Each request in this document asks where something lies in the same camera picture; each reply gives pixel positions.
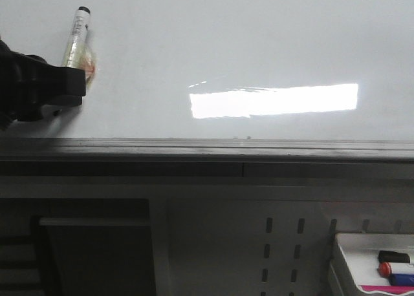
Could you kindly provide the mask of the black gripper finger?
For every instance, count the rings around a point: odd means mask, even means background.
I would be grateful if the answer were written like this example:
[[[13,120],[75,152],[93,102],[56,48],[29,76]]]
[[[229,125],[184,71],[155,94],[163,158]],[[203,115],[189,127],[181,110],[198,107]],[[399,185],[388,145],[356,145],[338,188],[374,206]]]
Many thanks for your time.
[[[48,64],[36,55],[16,54],[16,120],[34,122],[61,109],[79,107],[86,95],[85,71]]]

